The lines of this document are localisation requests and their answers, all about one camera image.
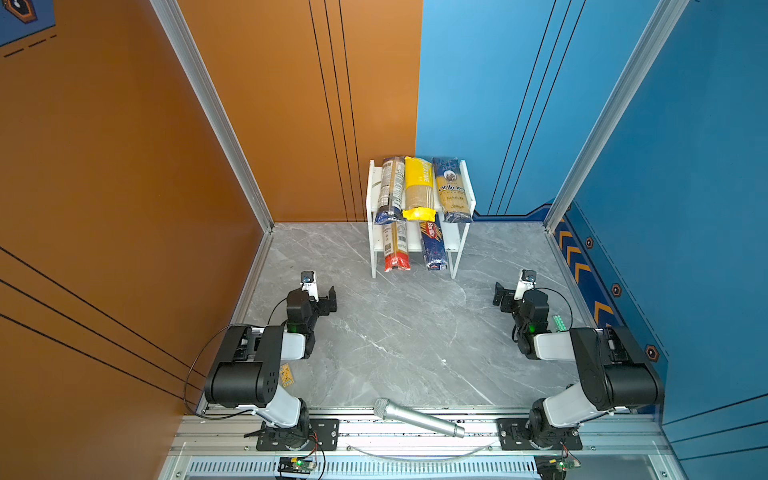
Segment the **red-ended clear spaghetti bag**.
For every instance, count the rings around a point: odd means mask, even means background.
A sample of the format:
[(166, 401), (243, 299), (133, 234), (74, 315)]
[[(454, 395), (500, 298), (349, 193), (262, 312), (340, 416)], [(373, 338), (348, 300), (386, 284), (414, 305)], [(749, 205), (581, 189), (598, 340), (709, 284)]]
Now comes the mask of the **red-ended clear spaghetti bag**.
[(404, 220), (383, 226), (382, 238), (385, 254), (385, 271), (409, 271), (411, 269), (408, 251), (407, 224)]

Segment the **blue Barilla spaghetti box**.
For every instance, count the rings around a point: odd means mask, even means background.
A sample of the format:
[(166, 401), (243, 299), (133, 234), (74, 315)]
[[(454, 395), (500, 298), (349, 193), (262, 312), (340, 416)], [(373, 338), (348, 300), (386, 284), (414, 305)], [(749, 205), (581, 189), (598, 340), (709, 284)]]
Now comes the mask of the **blue Barilla spaghetti box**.
[(419, 230), (426, 268), (434, 271), (447, 269), (448, 257), (438, 218), (434, 222), (420, 222)]

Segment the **blue Ankara spaghetti bag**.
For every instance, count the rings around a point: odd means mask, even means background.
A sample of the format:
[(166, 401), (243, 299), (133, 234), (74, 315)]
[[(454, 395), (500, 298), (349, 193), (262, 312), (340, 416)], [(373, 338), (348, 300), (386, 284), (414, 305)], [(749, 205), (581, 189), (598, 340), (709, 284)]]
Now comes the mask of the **blue Ankara spaghetti bag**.
[(461, 174), (460, 161), (456, 158), (433, 157), (431, 162), (445, 221), (471, 223), (472, 214)]

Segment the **clear labelled spaghetti bag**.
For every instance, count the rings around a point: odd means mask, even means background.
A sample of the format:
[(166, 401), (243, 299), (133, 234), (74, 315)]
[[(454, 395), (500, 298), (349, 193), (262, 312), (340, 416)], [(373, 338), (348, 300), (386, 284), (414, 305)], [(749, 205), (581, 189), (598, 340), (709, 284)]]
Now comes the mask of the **clear labelled spaghetti bag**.
[(404, 219), (403, 190), (405, 185), (405, 158), (386, 159), (382, 166), (380, 192), (377, 201), (375, 223), (386, 225)]

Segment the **yellow Pastatime spaghetti bag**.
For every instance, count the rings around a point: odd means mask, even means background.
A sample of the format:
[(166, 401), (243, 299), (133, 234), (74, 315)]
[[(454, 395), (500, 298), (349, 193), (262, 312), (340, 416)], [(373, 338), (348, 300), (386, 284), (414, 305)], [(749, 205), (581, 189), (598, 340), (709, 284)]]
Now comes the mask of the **yellow Pastatime spaghetti bag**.
[(408, 221), (435, 220), (437, 211), (434, 203), (434, 173), (430, 161), (405, 158), (405, 203), (403, 216)]

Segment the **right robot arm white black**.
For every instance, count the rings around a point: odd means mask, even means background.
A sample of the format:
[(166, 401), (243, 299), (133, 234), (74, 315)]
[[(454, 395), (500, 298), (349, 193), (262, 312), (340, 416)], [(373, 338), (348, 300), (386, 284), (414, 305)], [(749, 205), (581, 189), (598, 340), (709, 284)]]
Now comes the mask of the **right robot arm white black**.
[(551, 331), (548, 295), (523, 280), (514, 289), (495, 284), (493, 304), (512, 316), (512, 339), (526, 358), (572, 362), (577, 368), (576, 383), (534, 402), (526, 423), (531, 441), (552, 444), (612, 411), (663, 402), (662, 381), (628, 328)]

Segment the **green toy brick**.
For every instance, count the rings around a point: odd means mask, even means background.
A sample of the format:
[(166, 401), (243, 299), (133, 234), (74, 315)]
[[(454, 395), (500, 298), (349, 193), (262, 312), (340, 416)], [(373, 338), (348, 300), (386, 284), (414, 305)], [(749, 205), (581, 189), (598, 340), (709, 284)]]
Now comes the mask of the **green toy brick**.
[(562, 317), (561, 317), (561, 316), (559, 316), (559, 315), (554, 315), (554, 316), (552, 317), (552, 320), (553, 320), (553, 322), (554, 322), (554, 325), (555, 325), (555, 327), (556, 327), (556, 330), (557, 330), (558, 332), (565, 332), (565, 331), (567, 330), (567, 326), (565, 325), (565, 323), (564, 323), (564, 321), (563, 321), (563, 319), (562, 319)]

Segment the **small yellow card box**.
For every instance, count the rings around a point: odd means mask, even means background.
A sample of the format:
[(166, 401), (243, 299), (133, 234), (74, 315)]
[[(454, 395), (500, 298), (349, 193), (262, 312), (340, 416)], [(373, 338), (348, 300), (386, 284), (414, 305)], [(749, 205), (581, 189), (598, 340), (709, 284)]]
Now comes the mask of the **small yellow card box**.
[(291, 368), (288, 364), (283, 364), (279, 369), (280, 383), (283, 388), (287, 388), (295, 383)]

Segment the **silver microphone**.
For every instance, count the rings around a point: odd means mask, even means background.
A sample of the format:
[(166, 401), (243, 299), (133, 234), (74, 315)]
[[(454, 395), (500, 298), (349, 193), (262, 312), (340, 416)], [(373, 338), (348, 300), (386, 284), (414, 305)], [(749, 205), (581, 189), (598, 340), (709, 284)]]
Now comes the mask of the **silver microphone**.
[(465, 429), (454, 422), (401, 406), (386, 398), (378, 398), (374, 403), (373, 411), (383, 420), (402, 422), (448, 437), (463, 438), (465, 436)]

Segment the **right green circuit board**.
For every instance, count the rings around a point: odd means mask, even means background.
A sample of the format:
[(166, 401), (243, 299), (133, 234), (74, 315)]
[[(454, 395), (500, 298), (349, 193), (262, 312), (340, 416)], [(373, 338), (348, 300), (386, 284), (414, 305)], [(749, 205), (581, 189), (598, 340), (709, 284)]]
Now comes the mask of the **right green circuit board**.
[(535, 457), (536, 470), (542, 480), (566, 480), (568, 473), (581, 468), (575, 458)]

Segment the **green circuit board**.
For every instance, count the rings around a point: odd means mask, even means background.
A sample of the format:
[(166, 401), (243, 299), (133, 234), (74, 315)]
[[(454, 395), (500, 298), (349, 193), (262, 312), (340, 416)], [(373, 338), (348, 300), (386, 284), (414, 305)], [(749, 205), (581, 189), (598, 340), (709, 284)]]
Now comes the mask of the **green circuit board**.
[(535, 457), (536, 470), (542, 480), (566, 480), (568, 473), (581, 468), (575, 458)]
[(279, 478), (309, 479), (319, 473), (318, 462), (308, 457), (280, 457), (277, 464)]

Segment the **left green circuit board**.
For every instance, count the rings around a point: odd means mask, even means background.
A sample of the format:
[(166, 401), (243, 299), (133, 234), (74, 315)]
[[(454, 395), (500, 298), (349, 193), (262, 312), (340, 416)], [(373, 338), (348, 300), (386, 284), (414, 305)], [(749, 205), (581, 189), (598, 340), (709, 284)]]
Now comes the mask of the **left green circuit board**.
[(279, 478), (309, 479), (319, 473), (318, 462), (308, 457), (280, 457), (277, 464)]

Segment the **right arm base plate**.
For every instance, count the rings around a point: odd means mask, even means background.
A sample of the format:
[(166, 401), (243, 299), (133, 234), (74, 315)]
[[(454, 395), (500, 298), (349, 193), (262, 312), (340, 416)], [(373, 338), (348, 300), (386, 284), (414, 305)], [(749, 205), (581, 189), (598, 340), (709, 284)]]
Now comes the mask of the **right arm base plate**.
[(530, 425), (529, 419), (499, 418), (496, 420), (497, 435), (504, 451), (552, 450), (565, 447), (580, 451), (583, 443), (576, 428), (555, 428), (544, 424), (541, 429)]

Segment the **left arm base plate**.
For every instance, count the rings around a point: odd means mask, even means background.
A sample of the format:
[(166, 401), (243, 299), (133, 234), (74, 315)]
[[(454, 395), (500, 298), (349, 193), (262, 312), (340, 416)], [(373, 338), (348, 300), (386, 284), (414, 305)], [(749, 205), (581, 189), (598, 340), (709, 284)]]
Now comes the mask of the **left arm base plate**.
[(317, 447), (324, 452), (335, 451), (339, 427), (336, 418), (310, 418), (291, 428), (265, 427), (257, 437), (256, 450), (309, 452)]

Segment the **aluminium front rail frame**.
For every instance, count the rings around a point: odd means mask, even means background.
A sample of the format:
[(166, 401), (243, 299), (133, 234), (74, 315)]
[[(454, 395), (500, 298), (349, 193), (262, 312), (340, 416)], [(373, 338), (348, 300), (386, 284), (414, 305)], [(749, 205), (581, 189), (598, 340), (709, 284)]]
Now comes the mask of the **aluminium front rail frame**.
[(310, 418), (340, 421), (335, 451), (256, 450), (262, 424), (254, 417), (209, 421), (183, 419), (160, 470), (161, 479), (286, 479), (277, 476), (280, 457), (308, 457), (319, 465), (309, 479), (541, 479), (535, 457), (578, 459), (567, 479), (683, 479), (685, 473), (650, 415), (615, 414), (579, 428), (580, 451), (504, 451), (499, 418), (523, 418), (520, 408), (462, 407), (429, 415), (465, 429), (448, 437), (398, 421), (372, 408), (319, 409)]

